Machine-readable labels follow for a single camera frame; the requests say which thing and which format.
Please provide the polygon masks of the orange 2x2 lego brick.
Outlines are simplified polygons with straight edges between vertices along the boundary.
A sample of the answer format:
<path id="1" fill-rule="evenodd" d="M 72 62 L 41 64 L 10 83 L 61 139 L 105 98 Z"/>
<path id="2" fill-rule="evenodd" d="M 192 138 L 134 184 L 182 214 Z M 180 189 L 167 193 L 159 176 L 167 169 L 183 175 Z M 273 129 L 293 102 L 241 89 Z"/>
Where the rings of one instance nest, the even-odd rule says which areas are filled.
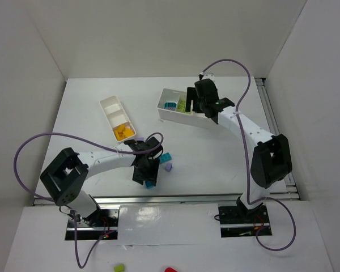
<path id="1" fill-rule="evenodd" d="M 118 133 L 122 133 L 125 130 L 125 128 L 126 128 L 125 124 L 121 124 L 115 129 L 115 131 Z"/>

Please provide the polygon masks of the green lego on front edge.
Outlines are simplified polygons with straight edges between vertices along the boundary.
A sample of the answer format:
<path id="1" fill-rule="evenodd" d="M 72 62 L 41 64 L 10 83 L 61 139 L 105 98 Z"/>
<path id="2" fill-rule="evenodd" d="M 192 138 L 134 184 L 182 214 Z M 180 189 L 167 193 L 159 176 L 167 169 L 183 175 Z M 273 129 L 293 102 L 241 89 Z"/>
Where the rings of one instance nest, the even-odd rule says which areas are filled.
<path id="1" fill-rule="evenodd" d="M 124 264 L 118 264 L 113 268 L 114 272 L 124 272 L 125 271 L 125 265 Z"/>

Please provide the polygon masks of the red object on front edge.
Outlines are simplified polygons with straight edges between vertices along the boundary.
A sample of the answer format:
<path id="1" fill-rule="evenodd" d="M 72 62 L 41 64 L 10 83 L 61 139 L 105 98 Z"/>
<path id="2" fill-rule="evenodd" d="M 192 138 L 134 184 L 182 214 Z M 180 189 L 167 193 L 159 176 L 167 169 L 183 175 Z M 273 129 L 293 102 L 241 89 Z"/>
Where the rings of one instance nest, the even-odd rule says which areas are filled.
<path id="1" fill-rule="evenodd" d="M 177 272 L 177 270 L 175 270 L 174 268 L 172 267 L 167 267 L 164 272 Z"/>

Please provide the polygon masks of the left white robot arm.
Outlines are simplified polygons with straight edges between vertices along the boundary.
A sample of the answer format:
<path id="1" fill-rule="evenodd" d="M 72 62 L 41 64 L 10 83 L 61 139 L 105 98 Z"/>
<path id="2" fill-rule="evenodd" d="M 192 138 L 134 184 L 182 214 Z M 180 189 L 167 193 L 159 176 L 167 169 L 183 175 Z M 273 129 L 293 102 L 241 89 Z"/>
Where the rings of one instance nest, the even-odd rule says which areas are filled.
<path id="1" fill-rule="evenodd" d="M 155 137 L 146 141 L 127 140 L 113 151 L 75 152 L 71 147 L 63 149 L 44 169 L 40 180 L 56 206 L 68 206 L 82 219 L 95 224 L 101 210 L 92 196 L 83 189 L 84 182 L 109 170 L 133 167 L 132 180 L 155 186 L 163 147 Z"/>

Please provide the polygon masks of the left white divided tray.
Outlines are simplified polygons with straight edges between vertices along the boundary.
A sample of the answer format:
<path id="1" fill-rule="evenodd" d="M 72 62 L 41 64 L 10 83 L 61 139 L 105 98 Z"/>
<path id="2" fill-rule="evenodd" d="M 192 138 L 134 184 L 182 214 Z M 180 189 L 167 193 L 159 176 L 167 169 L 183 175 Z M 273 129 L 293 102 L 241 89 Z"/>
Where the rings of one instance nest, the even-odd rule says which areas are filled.
<path id="1" fill-rule="evenodd" d="M 126 128 L 130 128 L 134 132 L 134 135 L 130 138 L 134 138 L 136 136 L 136 130 L 117 96 L 111 96 L 109 98 L 100 100 L 99 104 L 104 112 L 115 139 L 115 133 L 117 133 L 115 129 L 121 124 L 125 124 Z"/>

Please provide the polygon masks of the turquoise round lego piece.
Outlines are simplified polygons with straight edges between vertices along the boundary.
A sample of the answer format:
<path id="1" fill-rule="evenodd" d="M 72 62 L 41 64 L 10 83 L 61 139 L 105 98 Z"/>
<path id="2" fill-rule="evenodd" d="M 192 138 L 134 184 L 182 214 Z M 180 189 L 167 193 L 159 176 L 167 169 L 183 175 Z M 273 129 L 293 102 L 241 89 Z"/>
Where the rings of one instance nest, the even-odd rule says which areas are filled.
<path id="1" fill-rule="evenodd" d="M 177 108 L 177 104 L 174 102 L 166 102 L 164 103 L 164 109 L 169 111 L 175 111 Z"/>

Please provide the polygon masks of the white divided tray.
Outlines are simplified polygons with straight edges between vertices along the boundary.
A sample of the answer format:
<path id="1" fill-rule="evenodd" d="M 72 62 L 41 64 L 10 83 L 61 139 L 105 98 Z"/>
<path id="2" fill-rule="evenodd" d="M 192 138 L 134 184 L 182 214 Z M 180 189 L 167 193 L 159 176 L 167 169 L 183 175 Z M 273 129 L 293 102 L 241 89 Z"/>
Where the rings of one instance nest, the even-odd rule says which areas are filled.
<path id="1" fill-rule="evenodd" d="M 159 116 L 163 120 L 206 129 L 219 127 L 203 114 L 186 112 L 186 92 L 164 88 L 157 105 Z"/>
<path id="2" fill-rule="evenodd" d="M 104 112 L 115 139 L 115 133 L 117 133 L 115 129 L 121 124 L 125 124 L 126 128 L 130 128 L 134 132 L 134 135 L 130 138 L 134 138 L 136 136 L 136 130 L 117 96 L 111 96 L 109 98 L 100 100 L 99 104 Z"/>

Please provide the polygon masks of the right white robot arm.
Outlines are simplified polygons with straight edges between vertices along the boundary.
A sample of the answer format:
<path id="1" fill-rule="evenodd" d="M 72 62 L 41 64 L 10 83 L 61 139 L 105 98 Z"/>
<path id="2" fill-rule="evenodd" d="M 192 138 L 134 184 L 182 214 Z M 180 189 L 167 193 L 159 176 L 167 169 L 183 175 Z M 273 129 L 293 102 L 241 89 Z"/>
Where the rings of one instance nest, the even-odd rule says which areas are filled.
<path id="1" fill-rule="evenodd" d="M 228 98 L 221 99 L 213 80 L 202 79 L 187 88 L 186 111 L 203 113 L 235 136 L 244 145 L 246 191 L 238 205 L 254 210 L 269 195 L 272 185 L 292 172 L 289 142 L 283 134 L 262 129 L 239 110 Z"/>

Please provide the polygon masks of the yellow round flower lego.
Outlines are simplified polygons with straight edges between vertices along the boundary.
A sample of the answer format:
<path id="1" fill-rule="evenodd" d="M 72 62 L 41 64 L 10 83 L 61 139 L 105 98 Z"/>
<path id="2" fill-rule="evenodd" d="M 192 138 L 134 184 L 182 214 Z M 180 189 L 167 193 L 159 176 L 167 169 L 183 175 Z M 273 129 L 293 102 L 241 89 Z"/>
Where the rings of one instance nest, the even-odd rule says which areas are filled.
<path id="1" fill-rule="evenodd" d="M 123 141 L 126 137 L 123 134 L 115 133 L 115 137 L 118 141 Z"/>

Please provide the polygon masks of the turquoise 2x2 lego brick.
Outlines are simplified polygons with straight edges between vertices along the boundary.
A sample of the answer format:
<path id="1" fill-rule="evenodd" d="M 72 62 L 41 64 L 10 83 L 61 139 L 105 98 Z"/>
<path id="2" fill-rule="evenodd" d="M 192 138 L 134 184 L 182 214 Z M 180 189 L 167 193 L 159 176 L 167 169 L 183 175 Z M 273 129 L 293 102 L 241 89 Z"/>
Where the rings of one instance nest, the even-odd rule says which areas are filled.
<path id="1" fill-rule="evenodd" d="M 146 189 L 152 189 L 154 187 L 151 181 L 145 181 L 145 186 L 146 186 Z"/>

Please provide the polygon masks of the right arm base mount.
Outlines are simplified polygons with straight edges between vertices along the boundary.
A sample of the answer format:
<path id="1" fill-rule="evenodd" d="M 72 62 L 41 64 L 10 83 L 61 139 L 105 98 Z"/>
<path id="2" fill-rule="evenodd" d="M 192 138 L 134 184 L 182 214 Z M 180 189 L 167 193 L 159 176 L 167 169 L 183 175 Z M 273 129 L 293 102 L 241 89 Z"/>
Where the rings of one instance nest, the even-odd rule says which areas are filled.
<path id="1" fill-rule="evenodd" d="M 268 210 L 265 204 L 246 214 L 237 205 L 219 206 L 214 219 L 220 224 L 222 238 L 271 236 L 272 230 Z"/>

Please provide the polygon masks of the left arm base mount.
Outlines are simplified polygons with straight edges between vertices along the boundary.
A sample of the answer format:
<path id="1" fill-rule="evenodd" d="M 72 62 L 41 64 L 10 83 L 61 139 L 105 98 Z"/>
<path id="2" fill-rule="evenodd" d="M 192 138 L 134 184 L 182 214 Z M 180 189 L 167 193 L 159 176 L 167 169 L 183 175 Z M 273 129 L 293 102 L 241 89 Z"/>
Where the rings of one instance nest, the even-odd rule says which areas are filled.
<path id="1" fill-rule="evenodd" d="M 84 218 L 77 212 L 62 211 L 61 213 L 68 215 L 68 221 L 65 232 L 65 240 L 74 241 L 75 224 L 77 240 L 97 240 L 103 236 L 103 240 L 118 239 L 118 220 L 119 207 L 110 207 L 101 209 L 101 211 L 92 218 Z"/>

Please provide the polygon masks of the right white divided tray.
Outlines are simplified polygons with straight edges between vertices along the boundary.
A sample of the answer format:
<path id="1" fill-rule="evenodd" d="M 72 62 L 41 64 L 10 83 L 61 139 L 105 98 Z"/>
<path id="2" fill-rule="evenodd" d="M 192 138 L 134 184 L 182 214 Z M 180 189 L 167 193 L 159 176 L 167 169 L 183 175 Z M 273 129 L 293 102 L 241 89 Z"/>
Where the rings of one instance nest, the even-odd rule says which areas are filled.
<path id="1" fill-rule="evenodd" d="M 186 92 L 164 88 L 157 105 L 159 116 L 163 120 L 206 129 L 219 127 L 203 114 L 186 112 Z"/>

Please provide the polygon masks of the blue 2x4 lego brick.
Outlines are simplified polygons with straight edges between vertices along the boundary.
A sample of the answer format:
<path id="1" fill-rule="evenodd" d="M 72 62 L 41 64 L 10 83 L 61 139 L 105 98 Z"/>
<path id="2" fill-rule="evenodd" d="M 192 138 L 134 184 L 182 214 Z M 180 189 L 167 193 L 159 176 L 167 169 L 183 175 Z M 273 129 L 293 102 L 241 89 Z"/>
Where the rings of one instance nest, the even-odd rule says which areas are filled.
<path id="1" fill-rule="evenodd" d="M 167 163 L 172 160 L 170 153 L 165 153 L 159 156 L 160 164 Z"/>

